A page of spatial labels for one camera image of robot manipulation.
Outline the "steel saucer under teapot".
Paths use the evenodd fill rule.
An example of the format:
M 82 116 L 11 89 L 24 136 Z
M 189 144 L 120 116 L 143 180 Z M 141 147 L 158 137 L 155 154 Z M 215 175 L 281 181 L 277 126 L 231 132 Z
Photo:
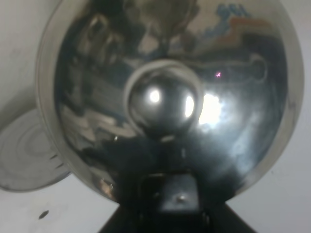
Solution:
M 31 192 L 70 175 L 50 145 L 36 109 L 29 110 L 0 131 L 0 188 Z

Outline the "stainless steel teapot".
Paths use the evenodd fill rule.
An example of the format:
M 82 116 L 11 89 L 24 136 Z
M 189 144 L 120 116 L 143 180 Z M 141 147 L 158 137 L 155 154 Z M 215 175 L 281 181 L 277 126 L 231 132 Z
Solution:
M 36 100 L 103 233 L 251 233 L 226 202 L 291 138 L 303 59 L 278 0 L 62 0 Z

